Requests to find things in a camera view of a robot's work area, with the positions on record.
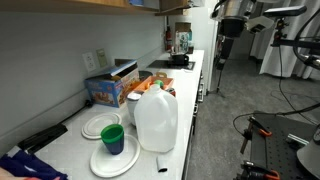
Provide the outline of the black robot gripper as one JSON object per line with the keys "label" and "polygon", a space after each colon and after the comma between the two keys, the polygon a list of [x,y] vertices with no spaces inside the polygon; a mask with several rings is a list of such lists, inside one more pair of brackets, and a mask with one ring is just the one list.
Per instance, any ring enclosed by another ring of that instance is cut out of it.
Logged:
{"label": "black robot gripper", "polygon": [[246,20],[243,18],[227,17],[224,18],[222,23],[221,33],[229,38],[239,37],[244,30]]}

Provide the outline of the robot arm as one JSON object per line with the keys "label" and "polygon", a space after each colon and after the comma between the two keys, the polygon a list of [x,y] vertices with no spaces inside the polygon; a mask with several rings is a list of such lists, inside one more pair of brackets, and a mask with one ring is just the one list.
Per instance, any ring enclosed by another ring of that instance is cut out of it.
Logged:
{"label": "robot arm", "polygon": [[250,18],[256,0],[219,0],[211,18],[220,23],[219,33],[227,38],[238,38],[243,30],[259,33],[271,28],[274,21],[265,16]]}

